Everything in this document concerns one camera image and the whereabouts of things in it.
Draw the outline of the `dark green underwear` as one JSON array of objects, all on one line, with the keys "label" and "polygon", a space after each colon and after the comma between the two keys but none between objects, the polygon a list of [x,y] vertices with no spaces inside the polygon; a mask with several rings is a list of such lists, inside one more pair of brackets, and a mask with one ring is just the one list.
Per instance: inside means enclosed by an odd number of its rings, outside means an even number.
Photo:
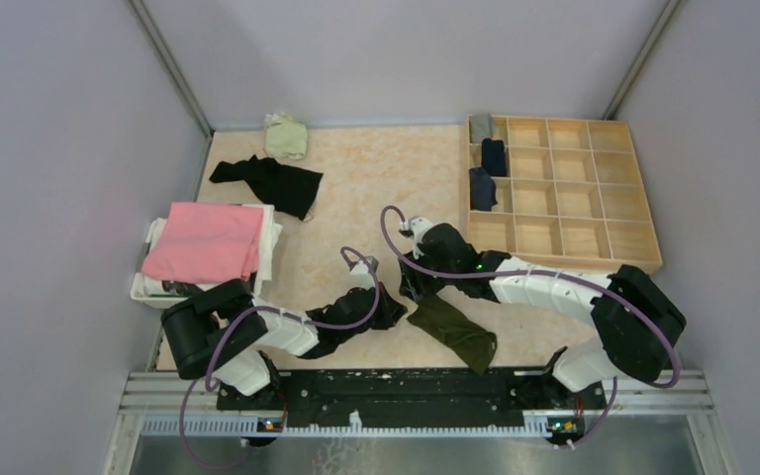
[{"label": "dark green underwear", "polygon": [[452,350],[478,375],[484,375],[494,360],[497,336],[436,295],[421,299],[408,322]]}]

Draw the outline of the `navy underwear cream waistband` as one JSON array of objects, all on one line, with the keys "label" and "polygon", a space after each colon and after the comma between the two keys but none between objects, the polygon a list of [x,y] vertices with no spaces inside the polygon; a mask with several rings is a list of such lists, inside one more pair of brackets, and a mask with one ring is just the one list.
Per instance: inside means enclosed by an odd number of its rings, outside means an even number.
[{"label": "navy underwear cream waistband", "polygon": [[470,209],[491,212],[498,204],[494,179],[483,167],[470,168],[468,177]]}]

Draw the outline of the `navy orange underwear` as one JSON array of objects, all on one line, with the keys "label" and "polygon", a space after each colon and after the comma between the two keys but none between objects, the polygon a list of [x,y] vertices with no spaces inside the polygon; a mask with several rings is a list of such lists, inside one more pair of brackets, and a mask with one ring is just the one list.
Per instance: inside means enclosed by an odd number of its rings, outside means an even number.
[{"label": "navy orange underwear", "polygon": [[482,168],[493,177],[509,175],[506,147],[502,140],[485,138],[481,142]]}]

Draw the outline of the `grey underwear white waistband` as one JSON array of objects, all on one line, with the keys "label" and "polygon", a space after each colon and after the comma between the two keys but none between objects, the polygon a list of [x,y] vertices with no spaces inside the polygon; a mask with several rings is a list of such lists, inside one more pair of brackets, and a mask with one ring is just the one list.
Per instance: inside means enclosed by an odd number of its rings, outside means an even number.
[{"label": "grey underwear white waistband", "polygon": [[480,144],[494,136],[496,125],[489,113],[474,114],[468,118],[470,142]]}]

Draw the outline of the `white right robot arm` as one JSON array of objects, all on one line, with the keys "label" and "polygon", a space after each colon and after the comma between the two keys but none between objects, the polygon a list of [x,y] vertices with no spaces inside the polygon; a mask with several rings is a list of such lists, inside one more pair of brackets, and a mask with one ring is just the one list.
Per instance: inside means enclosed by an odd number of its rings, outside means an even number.
[{"label": "white right robot arm", "polygon": [[555,352],[540,381],[543,400],[566,408],[589,386],[619,376],[660,386],[665,368],[679,371],[672,350],[687,321],[642,269],[587,273],[533,264],[495,250],[476,250],[447,223],[423,218],[399,226],[412,250],[401,261],[410,299],[452,286],[471,299],[547,309],[593,328],[589,340]]}]

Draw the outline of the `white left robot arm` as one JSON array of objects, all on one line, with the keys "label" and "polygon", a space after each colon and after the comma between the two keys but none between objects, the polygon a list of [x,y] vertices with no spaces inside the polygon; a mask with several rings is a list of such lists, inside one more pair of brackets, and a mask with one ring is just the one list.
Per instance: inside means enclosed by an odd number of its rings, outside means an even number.
[{"label": "white left robot arm", "polygon": [[171,306],[160,321],[180,379],[210,375],[260,410],[278,393],[263,346],[318,359],[361,333],[393,328],[406,312],[384,285],[351,288],[310,311],[277,310],[235,279]]}]

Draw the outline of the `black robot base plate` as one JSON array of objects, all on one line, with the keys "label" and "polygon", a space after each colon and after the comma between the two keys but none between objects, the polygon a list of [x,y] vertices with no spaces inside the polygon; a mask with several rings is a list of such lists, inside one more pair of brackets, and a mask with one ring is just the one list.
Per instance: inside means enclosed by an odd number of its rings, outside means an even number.
[{"label": "black robot base plate", "polygon": [[601,410],[603,386],[573,393],[540,367],[290,370],[252,396],[222,386],[221,411],[273,411],[290,428],[337,428],[357,413],[366,428],[520,427],[532,411]]}]

